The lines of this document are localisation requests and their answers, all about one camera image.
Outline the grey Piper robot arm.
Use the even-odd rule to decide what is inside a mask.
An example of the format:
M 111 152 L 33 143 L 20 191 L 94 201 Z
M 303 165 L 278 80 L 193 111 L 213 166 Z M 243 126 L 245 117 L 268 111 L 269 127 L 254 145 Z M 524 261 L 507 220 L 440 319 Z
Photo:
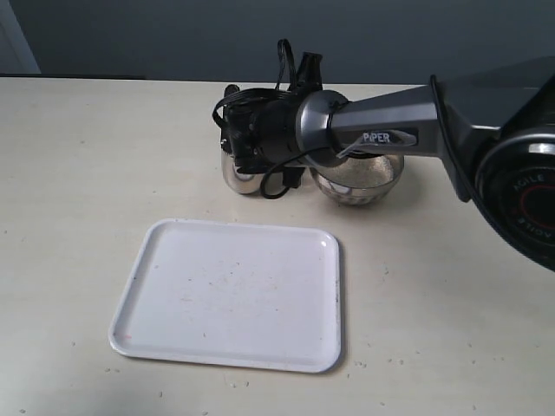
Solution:
M 554 266 L 554 60 L 540 57 L 360 101 L 331 90 L 250 124 L 270 162 L 436 157 L 458 198 L 515 250 Z

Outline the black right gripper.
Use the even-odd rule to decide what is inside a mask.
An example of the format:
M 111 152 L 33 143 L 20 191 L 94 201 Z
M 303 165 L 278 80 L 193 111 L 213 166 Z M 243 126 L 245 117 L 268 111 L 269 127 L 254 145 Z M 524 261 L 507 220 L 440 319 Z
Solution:
M 255 114 L 255 167 L 272 167 L 278 162 L 311 150 L 297 162 L 315 165 L 321 151 L 297 140 L 297 119 L 317 93 L 281 94 Z

